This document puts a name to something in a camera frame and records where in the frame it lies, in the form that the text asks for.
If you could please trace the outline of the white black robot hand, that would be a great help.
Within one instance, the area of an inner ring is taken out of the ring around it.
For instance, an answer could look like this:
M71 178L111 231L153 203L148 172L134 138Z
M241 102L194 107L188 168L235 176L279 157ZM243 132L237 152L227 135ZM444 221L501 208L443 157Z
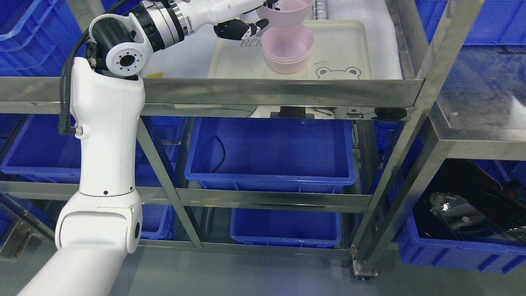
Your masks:
M261 6L280 7L279 3L279 0L191 0L179 8L194 32L210 24L220 39L245 40L265 29L269 21L245 23L239 17Z

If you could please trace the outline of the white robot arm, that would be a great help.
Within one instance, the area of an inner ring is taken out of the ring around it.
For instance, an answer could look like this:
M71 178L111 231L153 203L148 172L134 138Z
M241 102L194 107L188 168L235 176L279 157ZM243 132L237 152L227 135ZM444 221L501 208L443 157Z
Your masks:
M135 186L135 148L145 103L137 74L152 53L204 24L236 19L263 0L144 1L139 15L107 12L86 35L95 55L74 49L60 79L60 131L81 141L79 190L62 208L56 253L20 296L106 296L125 257L137 248L142 203Z

